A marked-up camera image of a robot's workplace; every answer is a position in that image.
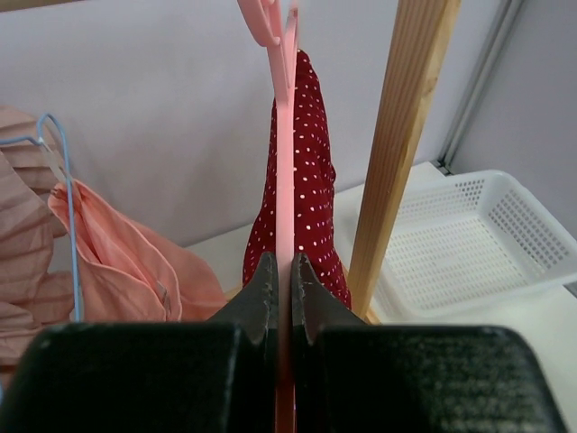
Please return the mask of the pink plastic hanger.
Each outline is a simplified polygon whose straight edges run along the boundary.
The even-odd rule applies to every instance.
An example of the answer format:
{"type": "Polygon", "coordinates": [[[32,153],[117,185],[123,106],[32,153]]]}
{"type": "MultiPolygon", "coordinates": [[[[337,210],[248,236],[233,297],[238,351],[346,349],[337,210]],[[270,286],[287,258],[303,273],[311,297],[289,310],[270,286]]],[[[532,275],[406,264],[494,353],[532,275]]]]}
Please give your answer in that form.
{"type": "Polygon", "coordinates": [[[277,113],[276,258],[279,270],[279,356],[275,430],[296,430],[292,373],[292,300],[290,271],[294,258],[294,101],[298,51],[298,3],[283,15],[280,1],[238,3],[253,39],[267,50],[277,113]]]}

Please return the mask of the red polka dot skirt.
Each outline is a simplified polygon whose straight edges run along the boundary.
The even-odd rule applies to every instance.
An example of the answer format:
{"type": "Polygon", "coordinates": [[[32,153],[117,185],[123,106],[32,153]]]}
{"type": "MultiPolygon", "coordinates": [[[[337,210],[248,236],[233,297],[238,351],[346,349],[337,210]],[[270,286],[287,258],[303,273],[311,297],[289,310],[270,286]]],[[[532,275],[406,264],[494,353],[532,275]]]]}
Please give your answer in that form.
{"type": "MultiPolygon", "coordinates": [[[[294,250],[305,254],[317,278],[347,308],[352,306],[342,262],[334,247],[334,183],[329,130],[319,78],[305,51],[297,52],[294,137],[294,250]]],[[[243,284],[260,257],[275,251],[277,114],[271,109],[270,146],[261,209],[243,257],[243,284]]]]}

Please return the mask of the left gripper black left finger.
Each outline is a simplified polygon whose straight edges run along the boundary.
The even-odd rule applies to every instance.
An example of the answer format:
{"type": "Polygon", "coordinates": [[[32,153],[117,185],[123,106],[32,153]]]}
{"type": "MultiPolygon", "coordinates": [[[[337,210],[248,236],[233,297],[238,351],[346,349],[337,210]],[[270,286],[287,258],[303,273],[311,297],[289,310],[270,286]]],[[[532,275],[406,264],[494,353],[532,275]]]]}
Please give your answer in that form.
{"type": "Polygon", "coordinates": [[[255,345],[278,329],[279,272],[273,253],[261,256],[249,283],[208,321],[239,326],[255,345]]]}

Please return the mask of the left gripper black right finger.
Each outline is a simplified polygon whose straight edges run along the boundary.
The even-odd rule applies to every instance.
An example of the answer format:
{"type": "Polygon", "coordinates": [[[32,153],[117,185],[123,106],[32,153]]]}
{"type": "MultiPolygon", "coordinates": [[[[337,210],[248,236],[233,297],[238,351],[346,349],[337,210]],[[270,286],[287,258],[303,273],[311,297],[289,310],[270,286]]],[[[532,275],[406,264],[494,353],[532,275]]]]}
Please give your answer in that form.
{"type": "Polygon", "coordinates": [[[366,325],[320,282],[304,253],[297,254],[292,262],[290,288],[293,331],[308,345],[328,327],[366,325]]]}

